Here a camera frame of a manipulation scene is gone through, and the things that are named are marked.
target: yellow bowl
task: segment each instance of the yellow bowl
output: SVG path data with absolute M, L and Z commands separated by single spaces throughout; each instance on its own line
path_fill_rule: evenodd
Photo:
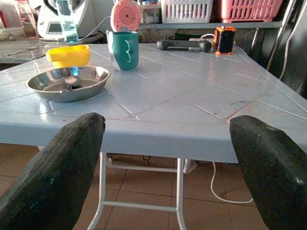
M 56 68 L 85 66 L 90 61 L 88 45 L 64 46 L 50 49 L 46 57 Z

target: metal bowl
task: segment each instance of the metal bowl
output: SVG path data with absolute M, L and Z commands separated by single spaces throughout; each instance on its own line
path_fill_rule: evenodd
M 110 75 L 103 67 L 68 67 L 38 74 L 25 85 L 47 101 L 73 102 L 99 93 Z

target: cup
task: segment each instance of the cup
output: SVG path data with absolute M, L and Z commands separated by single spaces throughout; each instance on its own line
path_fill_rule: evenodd
M 112 66 L 119 71 L 135 69 L 139 64 L 138 32 L 107 31 L 106 33 Z

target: pink basket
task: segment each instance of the pink basket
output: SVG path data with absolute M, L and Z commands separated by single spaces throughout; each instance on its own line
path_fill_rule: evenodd
M 271 22 L 283 0 L 221 0 L 223 23 L 242 21 Z

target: kitchen appliance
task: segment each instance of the kitchen appliance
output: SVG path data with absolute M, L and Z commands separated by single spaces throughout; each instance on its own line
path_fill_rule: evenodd
M 137 31 L 141 22 L 138 4 L 131 0 L 120 0 L 111 12 L 111 27 L 118 31 Z
M 38 15 L 37 31 L 43 38 L 64 39 L 55 1 L 56 0 L 44 0 L 44 4 Z M 71 0 L 71 4 L 78 36 L 87 36 L 96 26 L 92 1 Z

